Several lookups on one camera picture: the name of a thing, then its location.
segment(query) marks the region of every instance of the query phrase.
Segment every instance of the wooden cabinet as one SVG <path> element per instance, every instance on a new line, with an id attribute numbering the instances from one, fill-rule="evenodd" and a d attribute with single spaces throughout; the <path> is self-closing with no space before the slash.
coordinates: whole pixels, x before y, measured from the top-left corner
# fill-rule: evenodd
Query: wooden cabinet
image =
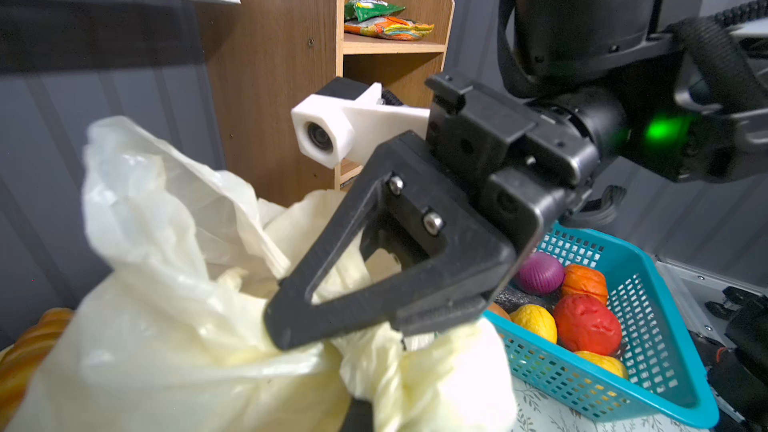
<path id="1" fill-rule="evenodd" d="M 418 42 L 344 34 L 345 1 L 197 5 L 226 165 L 259 197 L 287 206 L 360 172 L 349 161 L 325 168 L 296 143 L 291 109 L 335 76 L 381 82 L 411 106 L 432 100 L 424 80 L 445 63 L 453 0 L 386 0 L 406 6 L 401 17 L 435 24 Z"/>

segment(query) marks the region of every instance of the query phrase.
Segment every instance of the yellow ball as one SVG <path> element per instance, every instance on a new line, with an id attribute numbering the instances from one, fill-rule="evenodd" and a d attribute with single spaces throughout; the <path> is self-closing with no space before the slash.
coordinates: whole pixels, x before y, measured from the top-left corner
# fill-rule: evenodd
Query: yellow ball
<path id="1" fill-rule="evenodd" d="M 523 305 L 509 315 L 509 320 L 547 339 L 552 344 L 558 342 L 558 327 L 554 324 L 552 314 L 539 305 Z"/>
<path id="2" fill-rule="evenodd" d="M 593 354 L 592 352 L 588 352 L 586 350 L 580 350 L 579 352 L 574 352 L 574 354 L 578 355 L 583 360 L 589 360 L 592 364 L 595 364 L 598 367 L 602 367 L 612 374 L 616 374 L 624 379 L 629 379 L 627 368 L 618 359 L 607 357 L 605 355 Z"/>

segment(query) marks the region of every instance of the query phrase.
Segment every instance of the table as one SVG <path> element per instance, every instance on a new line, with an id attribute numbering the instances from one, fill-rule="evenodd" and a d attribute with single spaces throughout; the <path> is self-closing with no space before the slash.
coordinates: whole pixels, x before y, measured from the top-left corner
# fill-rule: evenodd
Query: table
<path id="1" fill-rule="evenodd" d="M 513 378 L 512 387 L 518 402 L 518 421 L 512 429 L 513 432 L 696 432 L 702 430 L 687 427 L 661 414 L 596 423 L 520 379 Z"/>

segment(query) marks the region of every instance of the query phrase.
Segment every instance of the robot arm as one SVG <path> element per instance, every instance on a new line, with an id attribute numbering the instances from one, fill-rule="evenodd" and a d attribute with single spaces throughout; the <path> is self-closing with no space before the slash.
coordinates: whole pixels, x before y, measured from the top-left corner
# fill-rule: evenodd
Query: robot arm
<path id="1" fill-rule="evenodd" d="M 768 92 L 721 26 L 725 15 L 680 20 L 699 5 L 681 1 L 500 0 L 504 85 L 526 103 L 457 72 L 427 80 L 429 111 L 379 104 L 378 85 L 303 101 L 293 111 L 302 151 L 328 167 L 345 156 L 366 166 L 268 304 L 275 344 L 383 321 L 409 335 L 473 320 L 554 221 L 589 227 L 615 216 L 620 188 L 587 199 L 619 155 L 678 182 L 768 170 Z M 766 9 L 757 1 L 745 18 Z M 698 72 L 708 87 L 697 95 L 717 103 L 692 99 Z M 360 232 L 363 258 L 384 248 L 402 272 L 310 303 Z"/>

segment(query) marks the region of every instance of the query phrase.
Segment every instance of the green snack bag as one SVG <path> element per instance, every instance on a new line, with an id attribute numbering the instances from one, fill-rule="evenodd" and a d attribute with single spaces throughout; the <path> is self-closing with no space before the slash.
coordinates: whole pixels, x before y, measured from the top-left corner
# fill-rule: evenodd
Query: green snack bag
<path id="1" fill-rule="evenodd" d="M 344 4 L 344 20 L 357 17 L 359 22 L 363 22 L 372 17 L 392 15 L 404 9 L 404 6 L 391 5 L 383 0 L 349 0 Z"/>

